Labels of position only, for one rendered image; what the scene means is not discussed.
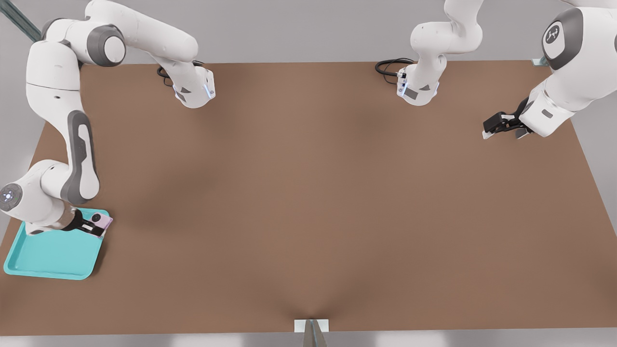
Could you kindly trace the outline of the pale lilac phone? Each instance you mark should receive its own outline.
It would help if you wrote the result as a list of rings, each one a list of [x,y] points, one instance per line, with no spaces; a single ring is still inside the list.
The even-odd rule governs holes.
[[[86,233],[102,239],[113,221],[114,219],[106,214],[94,213],[87,222],[84,222],[84,230]]]

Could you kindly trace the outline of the pale blue-green tray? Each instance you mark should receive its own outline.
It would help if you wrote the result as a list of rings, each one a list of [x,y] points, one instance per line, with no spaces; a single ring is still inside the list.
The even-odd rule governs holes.
[[[3,269],[9,275],[83,280],[94,269],[103,238],[80,230],[29,235],[22,222]]]

